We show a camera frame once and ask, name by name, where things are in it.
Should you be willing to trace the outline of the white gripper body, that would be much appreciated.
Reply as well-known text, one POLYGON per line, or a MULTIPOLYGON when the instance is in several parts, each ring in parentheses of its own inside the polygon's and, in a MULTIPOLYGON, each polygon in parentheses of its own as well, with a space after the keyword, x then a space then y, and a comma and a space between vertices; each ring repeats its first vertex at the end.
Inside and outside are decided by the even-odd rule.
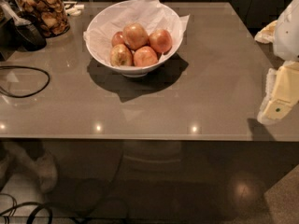
POLYGON ((273 51, 284 61, 299 61, 299 0, 292 0, 278 17, 273 51))

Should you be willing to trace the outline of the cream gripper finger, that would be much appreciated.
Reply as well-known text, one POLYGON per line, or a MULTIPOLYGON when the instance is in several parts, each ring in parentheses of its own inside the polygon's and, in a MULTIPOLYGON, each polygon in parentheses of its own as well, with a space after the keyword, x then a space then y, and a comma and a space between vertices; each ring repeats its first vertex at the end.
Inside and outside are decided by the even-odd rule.
POLYGON ((254 36, 254 40, 263 44, 272 43, 274 41, 276 25, 276 21, 272 21, 269 24, 267 24, 261 31, 259 31, 254 36))
POLYGON ((283 120, 299 102, 299 62, 286 61, 266 76, 265 97, 257 120, 263 125, 283 120))

